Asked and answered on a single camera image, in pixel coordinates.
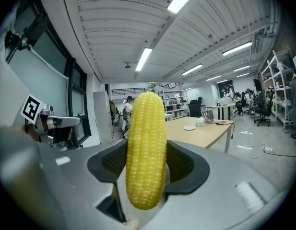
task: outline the window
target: window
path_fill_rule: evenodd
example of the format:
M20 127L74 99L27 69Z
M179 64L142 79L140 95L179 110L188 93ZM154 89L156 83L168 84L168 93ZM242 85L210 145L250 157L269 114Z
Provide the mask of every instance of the window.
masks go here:
M41 0L23 0L17 11L17 18L14 23L15 31L22 36L24 28L28 28L39 14L46 14ZM65 74L70 54L60 41L49 20L46 31L38 39L33 49L48 64L60 73Z
M48 31L42 34L33 49L45 59L48 64L64 74L67 58L57 48Z
M39 14L46 14L41 0L21 1L14 24L15 31L22 36L24 28L28 28ZM73 127L68 148L78 148L91 135L87 115L87 74L83 72L61 42L50 20L48 20L46 31L38 39L33 49L58 72L69 77L67 109L69 116L79 117L81 123Z
M67 67L69 77L68 110L69 116L79 117L81 123L73 129L72 145L79 147L90 135L87 115L86 79L85 74L75 59L69 61Z

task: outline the person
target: person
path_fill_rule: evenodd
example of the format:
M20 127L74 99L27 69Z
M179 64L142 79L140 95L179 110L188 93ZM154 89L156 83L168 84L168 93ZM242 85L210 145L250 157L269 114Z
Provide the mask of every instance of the person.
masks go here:
M251 103L253 102L253 94L251 93L250 89L246 90L246 94L244 96L244 99L246 100L246 103L251 107Z
M130 115L132 113L133 107L131 105L133 100L133 97L131 97L130 95L127 97L127 102L124 105L124 110L125 113L127 114L127 122L128 125L130 126ZM129 137L129 130L124 134L124 137L127 139Z
M234 93L234 96L233 96L233 102L234 102L234 103L237 103L237 102L241 102L241 101L242 101L242 99L239 98L239 96L238 96L236 93ZM243 114L243 108L242 108L241 103L237 103L237 104L236 104L236 108L237 108L237 110L238 110L238 115L243 116L244 114Z
M228 85L225 86L225 97L233 98L233 91L229 88ZM230 116L231 118L234 118L234 110L233 108L230 108Z
M233 91L229 88L228 85L225 86L225 97L233 98Z

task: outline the black office chair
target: black office chair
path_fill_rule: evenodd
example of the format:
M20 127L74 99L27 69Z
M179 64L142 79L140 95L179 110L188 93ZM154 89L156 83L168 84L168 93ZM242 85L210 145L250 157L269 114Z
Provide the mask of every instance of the black office chair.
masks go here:
M272 92L272 94L271 94L271 96L270 96L270 100L269 100L269 102L268 102L267 108L264 108L264 107L263 107L263 104L261 105L261 107L256 106L256 107L254 108L255 112L260 114L260 119L255 119L255 118L254 118L254 122L259 121L259 123L258 123L258 127L259 127L259 125L260 125L261 122L265 122L265 123L267 123L267 124L268 124L268 127L269 127L269 125L270 125L271 120L270 120L270 119L267 119L267 118L265 118L265 117L269 117L269 116L272 114L272 97L273 97L273 89L271 90L271 92Z
M191 100L188 107L190 117L202 117L201 102L199 102L198 100Z
M242 99L242 96L241 96L241 94L239 93L239 92L235 92L235 94L237 94L237 96L239 97L239 98L241 98ZM241 101L240 102L236 102L236 106L242 106L242 103L241 103Z
M250 117L254 118L254 122L255 122L256 107L262 108L263 104L264 104L264 93L261 92L261 93L259 93L258 97L255 97L253 99L253 102L250 104L250 108L249 108L249 110L251 112L253 112L253 116L251 116L251 114L250 114Z
M241 97L241 99L242 99L242 101L241 101L242 107L245 107L246 106L246 100L244 99L245 94L246 94L245 92L242 92L242 97Z
M198 103L198 100L191 100L190 101L190 104L197 104Z

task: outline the yellow corn kernel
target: yellow corn kernel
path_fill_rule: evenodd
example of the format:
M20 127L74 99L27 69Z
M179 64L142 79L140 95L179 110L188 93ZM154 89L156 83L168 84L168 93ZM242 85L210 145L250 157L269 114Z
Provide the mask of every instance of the yellow corn kernel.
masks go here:
M126 162L126 188L138 209L154 208L163 193L166 170L166 124L162 99L140 94L133 105Z

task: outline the desk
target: desk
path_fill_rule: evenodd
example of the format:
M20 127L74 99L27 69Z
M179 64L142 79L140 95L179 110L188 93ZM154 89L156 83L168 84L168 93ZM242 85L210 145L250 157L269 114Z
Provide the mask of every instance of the desk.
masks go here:
M227 133L225 153L228 153L231 139L231 127L234 121L227 121L229 125L205 124L205 126L196 127L194 130L184 129L185 126L196 126L196 119L196 117L183 117L166 122L167 139L189 143L202 148L210 148Z
M227 107L228 108L228 119L231 120L230 108L231 108L231 106L232 106L232 108L234 108L235 105L236 105L235 103L230 103L228 105L220 105L220 106L212 105L212 106L209 106L209 108L217 108L218 119L220 120L220 108L221 108L222 117L224 119L224 108Z

